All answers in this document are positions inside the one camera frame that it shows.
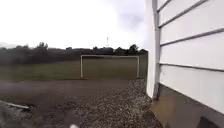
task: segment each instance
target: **pole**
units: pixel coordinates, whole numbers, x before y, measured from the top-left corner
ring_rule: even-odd
[[[81,79],[83,79],[83,70],[82,70],[82,55],[81,55],[81,60],[80,60],[80,72],[81,72]]]
[[[140,64],[140,62],[139,62],[140,60],[139,60],[139,56],[137,56],[137,78],[139,78],[139,64]]]

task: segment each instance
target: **treeline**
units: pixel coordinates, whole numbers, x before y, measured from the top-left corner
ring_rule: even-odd
[[[144,55],[148,52],[144,49],[138,50],[138,46],[133,44],[129,49],[110,47],[93,49],[68,47],[66,49],[49,48],[47,44],[41,42],[35,48],[28,46],[17,46],[15,48],[0,48],[0,64],[15,65],[15,64],[39,64],[52,63],[67,60],[80,59],[80,55]]]

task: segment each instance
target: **goal crossbar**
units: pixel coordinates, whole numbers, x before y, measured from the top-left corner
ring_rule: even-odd
[[[83,79],[83,57],[106,57],[106,58],[136,58],[137,59],[137,73],[136,77],[139,78],[139,56],[113,56],[113,55],[81,55],[81,60],[80,60],[80,67],[81,67],[81,72],[80,72],[80,77]]]

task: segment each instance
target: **white sky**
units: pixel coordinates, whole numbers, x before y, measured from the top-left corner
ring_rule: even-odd
[[[144,0],[0,0],[0,46],[104,47],[107,37],[144,48]]]

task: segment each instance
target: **white siding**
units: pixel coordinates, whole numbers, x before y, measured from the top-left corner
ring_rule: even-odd
[[[160,12],[160,24],[173,18],[180,12],[189,8],[193,4],[200,0],[172,0],[161,12]]]
[[[224,70],[224,33],[164,46],[160,62]]]
[[[164,26],[161,43],[178,40],[224,27],[224,0],[209,0]]]
[[[146,0],[146,23],[147,25],[147,41],[149,42],[148,44],[148,50],[150,51],[148,55],[148,85],[147,86],[147,94],[150,97],[153,97],[154,95],[154,88],[155,88],[155,78],[156,78],[156,31],[155,31],[155,20],[153,16],[153,3],[151,0]]]
[[[160,82],[224,114],[224,73],[162,66]]]
[[[198,1],[172,0],[160,11],[160,23],[176,16],[176,14],[179,14]],[[156,42],[158,44],[165,44],[209,31],[223,29],[223,12],[224,0],[208,0],[163,26],[161,28],[160,40],[152,38],[153,40],[150,39],[148,41],[151,45],[149,47],[153,47],[152,51],[149,50],[149,56],[151,57],[149,57],[148,71],[149,74],[159,72],[160,82],[165,86],[179,91],[224,114],[224,72],[206,69],[224,70],[224,32],[195,37],[195,39],[185,41],[182,40],[173,44],[160,46],[159,49],[155,49],[156,44],[152,44]],[[157,26],[151,27],[151,25],[153,24],[150,24],[148,29],[151,29],[150,31],[155,30]],[[153,58],[153,55],[157,52],[160,52],[160,63],[201,67],[201,69],[165,65],[162,65],[161,69],[158,70],[150,69],[155,67],[154,62],[156,60],[154,58],[152,59],[153,62],[150,62],[150,58]],[[148,77],[148,94],[154,93],[153,90],[155,90],[156,86],[153,83],[157,82],[155,79],[150,78],[151,75]]]

